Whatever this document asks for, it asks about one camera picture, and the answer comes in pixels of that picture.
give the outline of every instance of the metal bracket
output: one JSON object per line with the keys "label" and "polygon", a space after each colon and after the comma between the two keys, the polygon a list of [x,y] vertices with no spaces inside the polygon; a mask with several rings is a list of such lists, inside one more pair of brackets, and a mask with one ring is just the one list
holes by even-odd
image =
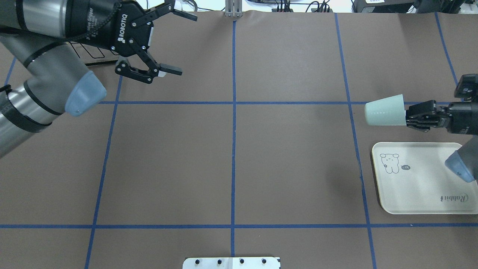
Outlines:
{"label": "metal bracket", "polygon": [[226,17],[242,17],[242,0],[226,0]]}

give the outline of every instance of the mint green cup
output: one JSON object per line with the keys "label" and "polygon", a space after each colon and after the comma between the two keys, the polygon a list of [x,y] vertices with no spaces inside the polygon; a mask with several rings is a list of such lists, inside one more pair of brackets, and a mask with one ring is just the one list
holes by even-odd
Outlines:
{"label": "mint green cup", "polygon": [[406,126],[405,113],[402,94],[365,104],[368,125]]}

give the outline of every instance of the white bracket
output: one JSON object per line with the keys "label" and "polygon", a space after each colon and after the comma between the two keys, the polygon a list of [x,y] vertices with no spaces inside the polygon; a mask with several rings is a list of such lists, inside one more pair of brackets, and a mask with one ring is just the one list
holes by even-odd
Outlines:
{"label": "white bracket", "polygon": [[187,258],[183,263],[183,269],[281,269],[281,258]]}
{"label": "white bracket", "polygon": [[242,17],[242,0],[226,0],[226,17]]}

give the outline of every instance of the white label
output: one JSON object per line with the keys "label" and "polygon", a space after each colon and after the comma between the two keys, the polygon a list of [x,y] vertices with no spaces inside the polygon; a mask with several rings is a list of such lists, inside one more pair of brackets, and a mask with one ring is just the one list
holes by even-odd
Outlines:
{"label": "white label", "polygon": [[362,9],[362,13],[372,13],[375,7],[367,7]]}

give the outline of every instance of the blue cap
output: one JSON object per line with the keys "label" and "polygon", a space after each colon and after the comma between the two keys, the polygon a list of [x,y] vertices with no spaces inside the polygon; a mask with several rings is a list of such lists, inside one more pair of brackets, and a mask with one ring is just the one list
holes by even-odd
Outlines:
{"label": "blue cap", "polygon": [[464,181],[470,183],[475,180],[470,170],[468,170],[468,167],[461,159],[460,154],[458,154],[458,151],[455,151],[450,157],[448,157],[448,159],[446,159],[445,165]]}
{"label": "blue cap", "polygon": [[74,117],[85,113],[106,97],[106,89],[93,71],[87,72],[76,84],[66,101],[65,111]]}

